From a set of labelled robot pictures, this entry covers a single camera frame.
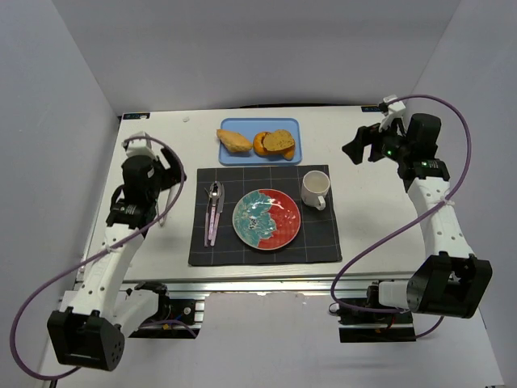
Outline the light golden bread loaf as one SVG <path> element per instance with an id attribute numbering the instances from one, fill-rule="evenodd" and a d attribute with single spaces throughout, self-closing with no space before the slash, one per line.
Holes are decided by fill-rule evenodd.
<path id="1" fill-rule="evenodd" d="M 231 154 L 247 153 L 253 149 L 253 144 L 240 133 L 218 129 L 216 136 Z"/>

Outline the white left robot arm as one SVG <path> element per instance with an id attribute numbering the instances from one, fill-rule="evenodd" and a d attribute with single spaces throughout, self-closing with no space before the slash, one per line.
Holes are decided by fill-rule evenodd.
<path id="1" fill-rule="evenodd" d="M 57 361 L 112 371 L 124 342 L 141 324 L 170 313 L 167 288 L 141 283 L 118 303 L 120 287 L 133 256 L 145 241 L 145 227 L 158 219 L 158 197 L 186 178 L 176 155 L 163 148 L 129 146 L 122 164 L 123 183 L 111 197 L 101 257 L 93 262 L 74 299 L 51 313 L 47 328 Z"/>

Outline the metal serving tongs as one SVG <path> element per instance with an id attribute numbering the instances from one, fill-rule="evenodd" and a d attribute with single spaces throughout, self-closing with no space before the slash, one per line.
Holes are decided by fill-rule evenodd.
<path id="1" fill-rule="evenodd" d="M 168 194 L 167 194 L 166 202 L 163 203 L 163 207 L 160 208 L 160 204 L 161 204 L 160 200 L 157 203 L 157 205 L 156 205 L 157 212 L 158 212 L 157 220 L 158 220 L 158 224 L 161 228 L 163 228 L 165 226 L 168 214 L 171 211 L 171 209 L 174 207 L 174 204 L 177 202 L 179 196 L 181 195 L 182 190 L 183 190 L 182 183 L 177 183 L 177 184 L 173 185 L 171 188 L 169 188 L 167 190 Z"/>

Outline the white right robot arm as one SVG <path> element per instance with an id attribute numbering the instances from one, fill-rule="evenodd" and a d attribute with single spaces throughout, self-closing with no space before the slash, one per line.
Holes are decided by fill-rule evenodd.
<path id="1" fill-rule="evenodd" d="M 490 262 L 478 259 L 467 243 L 449 195 L 450 175 L 436 158 L 440 118 L 417 113 L 408 126 L 397 118 L 358 128 L 343 146 L 354 164 L 388 158 L 397 163 L 398 176 L 418 214 L 426 258 L 407 280 L 382 280 L 368 288 L 362 311 L 394 314 L 403 310 L 456 318 L 471 318 L 493 274 Z"/>

